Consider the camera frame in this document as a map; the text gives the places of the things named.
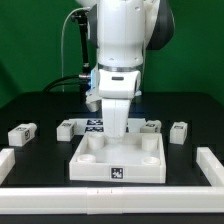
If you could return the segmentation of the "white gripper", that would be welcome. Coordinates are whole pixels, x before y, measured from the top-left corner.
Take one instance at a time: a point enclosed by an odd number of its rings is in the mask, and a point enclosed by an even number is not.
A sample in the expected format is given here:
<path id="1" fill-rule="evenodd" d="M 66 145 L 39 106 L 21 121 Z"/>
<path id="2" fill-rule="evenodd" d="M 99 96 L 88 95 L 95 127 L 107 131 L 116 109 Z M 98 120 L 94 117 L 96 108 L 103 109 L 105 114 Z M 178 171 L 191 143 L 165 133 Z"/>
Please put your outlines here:
<path id="1" fill-rule="evenodd" d="M 103 128 L 104 133 L 108 138 L 121 139 L 124 136 L 130 105 L 130 100 L 102 100 Z"/>

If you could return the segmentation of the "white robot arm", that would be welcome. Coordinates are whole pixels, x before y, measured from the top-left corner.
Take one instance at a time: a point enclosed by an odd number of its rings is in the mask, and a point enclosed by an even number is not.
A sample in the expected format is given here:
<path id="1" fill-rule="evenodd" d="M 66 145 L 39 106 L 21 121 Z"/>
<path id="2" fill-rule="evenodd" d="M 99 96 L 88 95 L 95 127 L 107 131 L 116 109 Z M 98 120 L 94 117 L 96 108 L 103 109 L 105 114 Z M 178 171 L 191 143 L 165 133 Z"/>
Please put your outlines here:
<path id="1" fill-rule="evenodd" d="M 97 48 L 86 104 L 102 111 L 106 137 L 120 139 L 140 88 L 145 52 L 163 48 L 173 36 L 169 0 L 76 1 L 87 10 L 88 38 Z"/>

